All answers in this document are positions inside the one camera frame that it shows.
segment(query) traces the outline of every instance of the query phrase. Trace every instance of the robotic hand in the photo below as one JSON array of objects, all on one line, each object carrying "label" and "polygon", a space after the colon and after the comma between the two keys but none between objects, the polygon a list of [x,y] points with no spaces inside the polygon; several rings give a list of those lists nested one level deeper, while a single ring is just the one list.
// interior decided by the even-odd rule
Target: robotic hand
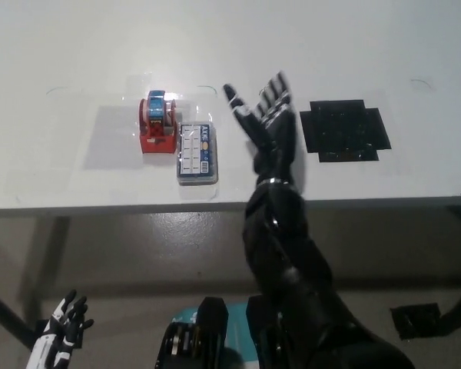
[{"label": "robotic hand", "polygon": [[[258,149],[257,188],[247,204],[243,239],[247,263],[263,296],[280,313],[287,335],[286,350],[280,345],[275,351],[275,357],[288,353],[279,366],[413,369],[401,351],[350,313],[333,289],[327,261],[309,237],[303,199],[290,170],[297,130],[284,76],[272,78],[253,111],[232,86],[225,85],[224,91],[234,117]],[[257,348],[270,346],[254,342]]]},{"label": "robotic hand", "polygon": [[71,353],[86,329],[94,323],[85,320],[87,298],[82,297],[70,309],[76,292],[71,291],[56,307],[53,315],[36,341],[26,369],[65,369],[70,363]]}]

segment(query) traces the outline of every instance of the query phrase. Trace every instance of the black fabric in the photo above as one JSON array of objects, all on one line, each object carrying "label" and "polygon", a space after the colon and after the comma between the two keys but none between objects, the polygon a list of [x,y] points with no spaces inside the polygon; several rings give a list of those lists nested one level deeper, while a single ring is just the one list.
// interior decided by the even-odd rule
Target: black fabric
[{"label": "black fabric", "polygon": [[307,152],[320,162],[378,161],[377,150],[391,149],[379,109],[363,100],[312,101],[300,120]]}]

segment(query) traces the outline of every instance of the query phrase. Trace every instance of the clear plastic container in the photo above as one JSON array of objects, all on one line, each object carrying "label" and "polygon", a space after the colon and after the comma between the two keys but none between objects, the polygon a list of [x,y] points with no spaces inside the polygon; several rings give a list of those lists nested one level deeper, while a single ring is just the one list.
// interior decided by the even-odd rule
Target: clear plastic container
[{"label": "clear plastic container", "polygon": [[218,181],[217,137],[211,121],[181,122],[177,136],[180,185],[214,185]]}]

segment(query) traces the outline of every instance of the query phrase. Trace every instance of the blue tape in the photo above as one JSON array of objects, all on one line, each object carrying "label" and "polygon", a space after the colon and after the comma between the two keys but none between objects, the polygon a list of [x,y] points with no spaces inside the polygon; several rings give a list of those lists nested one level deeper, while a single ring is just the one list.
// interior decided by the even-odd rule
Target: blue tape
[{"label": "blue tape", "polygon": [[148,93],[148,119],[162,119],[164,117],[164,94],[165,91],[154,90]]}]

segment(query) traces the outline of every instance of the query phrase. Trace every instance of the table leg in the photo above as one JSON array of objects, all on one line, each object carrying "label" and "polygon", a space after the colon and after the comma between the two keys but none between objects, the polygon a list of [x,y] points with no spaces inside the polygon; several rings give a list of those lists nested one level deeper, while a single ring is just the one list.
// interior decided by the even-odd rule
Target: table leg
[{"label": "table leg", "polygon": [[36,341],[35,332],[17,316],[3,301],[0,301],[0,325],[19,340],[29,350]]}]

